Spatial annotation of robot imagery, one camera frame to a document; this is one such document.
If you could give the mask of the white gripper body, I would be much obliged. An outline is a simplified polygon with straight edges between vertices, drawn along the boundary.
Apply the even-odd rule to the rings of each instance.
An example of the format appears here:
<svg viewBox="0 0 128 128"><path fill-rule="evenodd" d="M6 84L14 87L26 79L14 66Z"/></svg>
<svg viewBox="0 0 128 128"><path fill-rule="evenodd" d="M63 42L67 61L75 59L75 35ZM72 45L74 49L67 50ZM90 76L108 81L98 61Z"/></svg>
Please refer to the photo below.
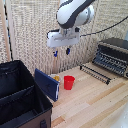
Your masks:
<svg viewBox="0 0 128 128"><path fill-rule="evenodd" d="M56 29L47 33L47 46L51 48L74 45L79 42L80 29L78 27L70 29Z"/></svg>

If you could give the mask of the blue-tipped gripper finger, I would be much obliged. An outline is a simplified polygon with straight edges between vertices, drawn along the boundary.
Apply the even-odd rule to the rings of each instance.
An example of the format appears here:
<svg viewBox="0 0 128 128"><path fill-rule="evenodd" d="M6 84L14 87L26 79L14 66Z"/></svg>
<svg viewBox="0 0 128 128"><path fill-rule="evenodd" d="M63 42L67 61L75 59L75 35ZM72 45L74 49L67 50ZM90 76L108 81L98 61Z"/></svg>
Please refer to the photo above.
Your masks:
<svg viewBox="0 0 128 128"><path fill-rule="evenodd" d="M69 46L69 47L66 49L66 55L69 55L69 54L70 54L70 49L71 49L71 46Z"/></svg>
<svg viewBox="0 0 128 128"><path fill-rule="evenodd" d="M53 54L54 54L54 57L57 57L58 56L58 49L54 48Z"/></svg>

